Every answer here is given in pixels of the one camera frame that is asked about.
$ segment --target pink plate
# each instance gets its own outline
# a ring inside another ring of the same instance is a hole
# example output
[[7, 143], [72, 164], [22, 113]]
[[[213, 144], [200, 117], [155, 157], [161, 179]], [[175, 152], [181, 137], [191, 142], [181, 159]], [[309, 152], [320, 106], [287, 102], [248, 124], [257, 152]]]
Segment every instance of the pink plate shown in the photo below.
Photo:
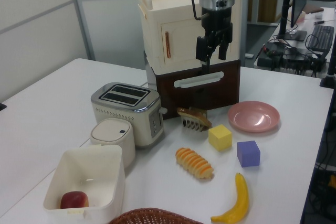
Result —
[[240, 102], [228, 111], [232, 126], [247, 132], [273, 129], [280, 121], [279, 112], [271, 105], [257, 101]]

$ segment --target purple cube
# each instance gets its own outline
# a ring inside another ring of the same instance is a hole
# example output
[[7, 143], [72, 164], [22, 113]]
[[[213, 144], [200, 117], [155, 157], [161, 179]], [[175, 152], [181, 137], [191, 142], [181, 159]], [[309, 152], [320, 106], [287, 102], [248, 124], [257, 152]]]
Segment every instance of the purple cube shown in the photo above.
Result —
[[238, 142], [237, 157], [242, 167], [258, 166], [260, 164], [260, 150], [256, 141]]

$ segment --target white table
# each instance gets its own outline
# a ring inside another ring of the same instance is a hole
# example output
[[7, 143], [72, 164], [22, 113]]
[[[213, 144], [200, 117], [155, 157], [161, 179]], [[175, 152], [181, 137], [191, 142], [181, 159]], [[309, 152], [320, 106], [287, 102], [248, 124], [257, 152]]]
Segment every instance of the white table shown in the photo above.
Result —
[[143, 70], [77, 59], [4, 102], [0, 111], [0, 216], [80, 147], [96, 125], [91, 95], [110, 82], [142, 85]]
[[[306, 14], [304, 21], [298, 23], [298, 27], [295, 28], [295, 30], [302, 30], [302, 31], [307, 31], [307, 35], [306, 38], [304, 39], [304, 41], [296, 41], [296, 40], [287, 40], [287, 42], [296, 48], [303, 48], [305, 49], [305, 42], [306, 39], [308, 38], [308, 36], [310, 34], [312, 34], [313, 30], [314, 30], [314, 22], [316, 21], [321, 21], [321, 20], [333, 20], [333, 21], [329, 21], [329, 22], [325, 22], [324, 24], [320, 24], [322, 26], [333, 26], [336, 27], [336, 13], [334, 11], [334, 8], [323, 8], [324, 11], [320, 12], [320, 14], [322, 13], [322, 19], [316, 19], [316, 14], [317, 13], [311, 13], [311, 14]], [[275, 31], [273, 32], [272, 36], [269, 38], [269, 40], [272, 40], [274, 38], [274, 36], [277, 36], [279, 34], [279, 29], [280, 26], [278, 25], [277, 28], [275, 29]], [[287, 22], [287, 29], [292, 29], [290, 28], [290, 22]], [[335, 40], [335, 36], [336, 36], [336, 30], [334, 32], [333, 35], [333, 39], [332, 41], [334, 42]], [[324, 78], [326, 73], [327, 73], [327, 69], [328, 69], [328, 65], [330, 62], [330, 57], [331, 57], [331, 51], [332, 51], [332, 47], [329, 51], [329, 53], [326, 56], [327, 59], [327, 63], [324, 65], [324, 68], [322, 69], [321, 72], [317, 73], [317, 77], [318, 78]], [[269, 70], [270, 68], [265, 68], [265, 67], [260, 67], [258, 66], [258, 59], [254, 62], [254, 68], [258, 68], [258, 69], [265, 69], [265, 70]], [[291, 69], [285, 69], [285, 68], [280, 68], [280, 69], [276, 69], [276, 71], [280, 71], [280, 72], [286, 72], [286, 73], [294, 73], [294, 70]], [[306, 75], [307, 76], [311, 76], [312, 71], [307, 70], [306, 71]]]
[[[79, 69], [75, 64], [67, 67]], [[108, 64], [101, 67], [115, 68]], [[92, 82], [108, 82], [95, 71], [99, 73], [99, 67], [90, 70]], [[122, 211], [156, 207], [210, 223], [210, 216], [222, 214], [235, 203], [234, 177], [240, 172], [250, 193], [250, 211], [241, 223], [299, 223], [332, 97], [332, 90], [320, 87], [319, 82], [315, 78], [241, 68], [240, 101], [257, 100], [274, 106], [281, 116], [280, 127], [249, 134], [230, 126], [229, 106], [211, 110], [208, 117], [213, 126], [223, 124], [233, 133], [233, 147], [220, 153], [208, 143], [207, 131], [183, 128], [180, 118], [165, 120], [165, 138], [153, 148], [137, 150], [135, 162], [125, 171]], [[95, 90], [91, 82], [80, 85], [82, 90]], [[87, 120], [94, 124], [94, 118]], [[250, 140], [260, 148], [260, 166], [241, 168], [237, 142]], [[199, 181], [176, 163], [175, 152], [182, 146], [194, 149], [212, 164], [212, 180]], [[52, 175], [32, 187], [0, 218], [0, 223], [49, 223], [42, 204]]]

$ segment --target yellow banana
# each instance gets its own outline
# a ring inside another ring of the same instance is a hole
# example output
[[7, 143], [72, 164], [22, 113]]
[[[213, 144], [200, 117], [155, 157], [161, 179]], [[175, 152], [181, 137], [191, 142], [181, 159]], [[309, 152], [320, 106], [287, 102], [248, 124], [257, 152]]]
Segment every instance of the yellow banana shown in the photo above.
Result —
[[212, 216], [211, 221], [233, 224], [242, 220], [248, 212], [249, 197], [245, 178], [242, 174], [236, 174], [237, 201], [233, 208], [219, 216]]

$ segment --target keyboard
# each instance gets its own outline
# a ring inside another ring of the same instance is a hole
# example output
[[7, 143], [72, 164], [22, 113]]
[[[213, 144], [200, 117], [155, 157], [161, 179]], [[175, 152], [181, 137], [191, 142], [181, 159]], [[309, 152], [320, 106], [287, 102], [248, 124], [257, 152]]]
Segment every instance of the keyboard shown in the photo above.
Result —
[[333, 26], [317, 25], [314, 27], [313, 33], [310, 36], [310, 41], [308, 42], [307, 48], [312, 51], [323, 52], [327, 54], [333, 42], [333, 35]]

